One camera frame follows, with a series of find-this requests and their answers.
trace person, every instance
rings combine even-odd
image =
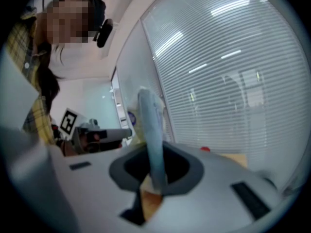
[[[47,144],[56,144],[50,120],[52,101],[60,87],[49,69],[52,45],[62,54],[65,43],[86,42],[104,21],[102,0],[53,0],[42,13],[26,7],[13,26],[5,47],[16,66],[39,92],[23,125]]]

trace yellow plaid shirt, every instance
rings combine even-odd
[[[45,143],[55,144],[45,97],[41,95],[41,88],[37,79],[37,70],[40,64],[39,56],[46,52],[33,54],[35,31],[36,9],[28,7],[10,32],[6,49],[25,78],[39,92],[39,96],[24,122],[24,131],[37,134]]]

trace dark hair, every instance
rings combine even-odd
[[[55,3],[58,1],[64,0],[53,0],[48,4],[49,7],[54,7]],[[88,7],[88,30],[84,32],[82,35],[83,42],[87,40],[89,36],[95,34],[104,21],[104,11],[106,9],[106,5],[102,0],[87,0],[89,2]],[[60,61],[61,54],[64,47],[60,49]],[[45,96],[45,103],[47,108],[47,113],[50,113],[52,107],[52,101],[57,96],[60,91],[58,79],[60,77],[55,76],[52,71],[49,69],[49,63],[51,59],[52,46],[43,42],[40,46],[38,46],[38,52],[45,50],[47,53],[40,56],[40,66],[37,71],[37,78],[41,88],[41,94]]]

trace light blue tube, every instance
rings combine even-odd
[[[163,121],[160,98],[148,89],[138,93],[139,113],[147,144],[150,162],[150,176],[155,190],[166,186],[163,158]]]

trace horizontal blinds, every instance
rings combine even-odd
[[[178,143],[246,153],[284,185],[310,133],[304,52],[268,0],[158,0],[142,20]]]
[[[123,46],[117,61],[117,70],[125,109],[133,104],[142,86],[161,96],[156,67],[140,21]],[[171,141],[172,133],[166,110],[164,117],[166,138]]]

